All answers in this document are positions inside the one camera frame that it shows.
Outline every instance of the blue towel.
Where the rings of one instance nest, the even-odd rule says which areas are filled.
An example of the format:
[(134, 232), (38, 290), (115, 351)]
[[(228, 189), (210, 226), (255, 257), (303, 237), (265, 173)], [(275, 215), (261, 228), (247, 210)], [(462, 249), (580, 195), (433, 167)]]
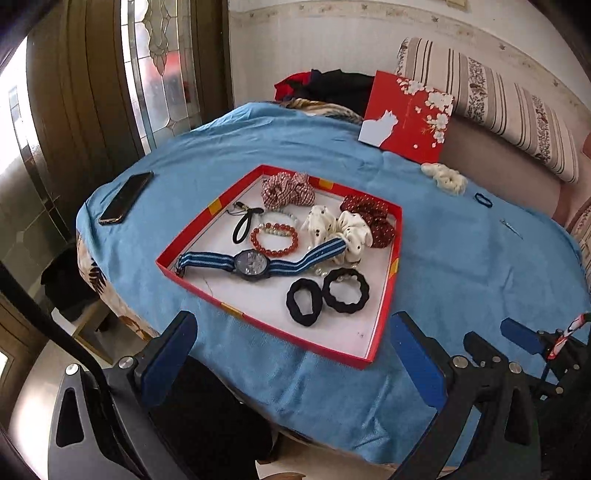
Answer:
[[(370, 462), (400, 463), (435, 411), (422, 402), (388, 331), (372, 365), (349, 368), (228, 315), (165, 278), (154, 263), (198, 213), (259, 164), (306, 171), (402, 206), (392, 312), (406, 310), (450, 355), (464, 353), (463, 336), (474, 330), (539, 375), (541, 358), (504, 339), (499, 325), (512, 317), (553, 330), (590, 310), (578, 246), (549, 218), (473, 183), (464, 196), (439, 190), (418, 164), (362, 144), (358, 135), (359, 127), (339, 120), (248, 104), (175, 138), (99, 188), (81, 208), (77, 228), (119, 295), (156, 330), (179, 310), (193, 312), (199, 334), (191, 354), (268, 418)], [(148, 170), (155, 178), (127, 219), (98, 225), (125, 180)], [(494, 207), (475, 201), (476, 192)], [(461, 461), (476, 418), (450, 465)]]

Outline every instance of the tile floor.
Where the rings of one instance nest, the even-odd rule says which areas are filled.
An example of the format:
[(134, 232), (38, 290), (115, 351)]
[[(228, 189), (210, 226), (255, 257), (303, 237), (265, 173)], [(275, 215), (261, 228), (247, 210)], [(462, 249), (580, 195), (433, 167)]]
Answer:
[[(104, 334), (105, 342), (116, 352), (114, 358), (139, 352), (145, 345), (122, 323)], [(97, 358), (102, 367), (109, 365)], [(53, 406), (65, 368), (75, 360), (49, 342), (41, 352), (18, 397), (8, 433), (22, 457), (41, 480), (47, 480), (47, 445)], [(281, 472), (299, 472), (307, 480), (386, 480), (392, 470), (370, 465), (359, 458), (342, 456), (328, 450), (284, 439), (279, 460), (258, 465), (259, 476)]]
[(261, 478), (281, 472), (303, 473), (306, 480), (387, 480), (394, 471), (361, 458), (303, 445), (283, 438), (279, 460), (256, 465)]

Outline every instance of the blue striped watch strap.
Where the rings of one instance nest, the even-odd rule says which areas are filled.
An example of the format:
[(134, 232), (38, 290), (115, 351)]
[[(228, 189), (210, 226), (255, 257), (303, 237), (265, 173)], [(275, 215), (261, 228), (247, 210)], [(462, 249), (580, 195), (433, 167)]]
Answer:
[(212, 252), (186, 252), (178, 259), (177, 271), (184, 271), (185, 267), (221, 268), (231, 272), (234, 271), (234, 257)]
[(347, 245), (342, 238), (333, 238), (310, 250), (301, 260), (288, 262), (286, 260), (271, 260), (269, 262), (270, 275), (299, 275), (310, 267), (329, 258), (333, 258), (345, 251)]

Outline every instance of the black metal bracket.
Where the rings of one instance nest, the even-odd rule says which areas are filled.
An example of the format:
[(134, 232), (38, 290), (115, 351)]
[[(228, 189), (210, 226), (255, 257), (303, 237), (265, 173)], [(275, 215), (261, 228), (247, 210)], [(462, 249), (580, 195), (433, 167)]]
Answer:
[(142, 352), (104, 370), (125, 448), (111, 433), (93, 378), (80, 365), (69, 366), (51, 423), (50, 480), (194, 478), (162, 441), (147, 409), (166, 397), (196, 337), (195, 316), (179, 312)]
[[(531, 377), (519, 364), (509, 362), (474, 332), (464, 337), (464, 346), (477, 365), (464, 356), (451, 358), (435, 339), (422, 333), (406, 312), (392, 317), (392, 343), (421, 396), (430, 397), (431, 404), (438, 404), (438, 412), (391, 480), (435, 480), (473, 406), (482, 413), (476, 433), (462, 464), (448, 477), (539, 480), (540, 442), (530, 394)], [(417, 364), (421, 365), (421, 373), (425, 368), (441, 372), (440, 378), (433, 374), (418, 375)], [(438, 386), (435, 394), (425, 381)], [(446, 387), (447, 398), (443, 404), (439, 385)]]

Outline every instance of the black scrunchie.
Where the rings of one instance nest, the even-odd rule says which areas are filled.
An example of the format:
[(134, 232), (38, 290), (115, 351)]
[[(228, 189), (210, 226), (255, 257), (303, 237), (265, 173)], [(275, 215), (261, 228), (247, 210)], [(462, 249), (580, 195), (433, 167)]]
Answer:
[[(357, 278), (361, 288), (361, 298), (357, 303), (344, 303), (338, 301), (335, 296), (330, 292), (330, 284), (337, 278), (343, 275), (350, 275), (351, 277)], [(324, 278), (324, 285), (322, 285), (322, 295), (326, 304), (335, 309), (339, 313), (355, 313), (360, 311), (369, 300), (369, 285), (365, 280), (365, 277), (354, 268), (337, 268), (332, 270)]]
[[(301, 310), (296, 303), (296, 299), (294, 298), (296, 292), (302, 288), (309, 291), (310, 295), (312, 296), (312, 313), (307, 315), (302, 315)], [(290, 311), (291, 318), (293, 318), (300, 325), (309, 327), (314, 325), (314, 322), (318, 320), (318, 316), (322, 310), (322, 291), (314, 280), (300, 278), (299, 280), (296, 280), (292, 283), (289, 292), (287, 292), (285, 304), (287, 305), (287, 309)]]

